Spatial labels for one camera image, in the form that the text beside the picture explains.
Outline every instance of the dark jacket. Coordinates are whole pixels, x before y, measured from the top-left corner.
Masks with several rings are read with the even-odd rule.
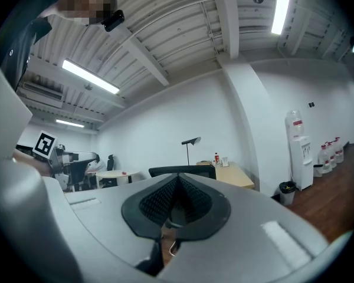
[[[20,0],[0,29],[0,67],[16,90],[26,71],[31,46],[51,31],[40,13],[58,0]]]

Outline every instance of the red bottle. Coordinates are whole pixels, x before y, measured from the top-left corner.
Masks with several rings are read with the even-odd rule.
[[[215,153],[215,163],[219,163],[220,162],[220,158],[218,153]]]

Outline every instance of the ceiling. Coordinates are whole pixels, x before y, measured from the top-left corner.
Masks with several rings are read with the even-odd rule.
[[[307,50],[319,58],[340,61],[349,49],[351,30],[332,0],[290,0],[281,36],[270,32],[276,0],[262,4],[231,0],[231,5],[208,1],[173,12],[137,33],[114,54],[128,35],[192,1],[196,0],[118,0],[126,19],[111,33],[102,26],[85,27],[50,16],[53,30],[32,47],[19,95],[38,119],[67,119],[97,130],[126,108],[175,83],[175,77],[193,72],[191,68],[199,64],[207,71],[219,68],[215,58],[223,51],[236,56],[267,48],[290,55]],[[73,81],[61,68],[65,59],[120,88],[118,95]],[[27,82],[63,94],[61,104],[35,101],[24,90]]]

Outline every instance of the person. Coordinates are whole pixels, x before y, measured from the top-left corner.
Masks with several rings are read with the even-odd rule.
[[[97,154],[96,159],[87,165],[85,175],[87,176],[91,172],[104,172],[106,171],[106,164],[100,160],[100,156]],[[96,177],[92,175],[89,177],[90,184],[92,186],[96,185]]]
[[[116,0],[20,0],[0,29],[0,68],[16,90],[27,69],[31,46],[52,27],[47,17],[58,15],[79,24],[98,24],[117,10]],[[13,158],[50,176],[48,164],[15,149]]]

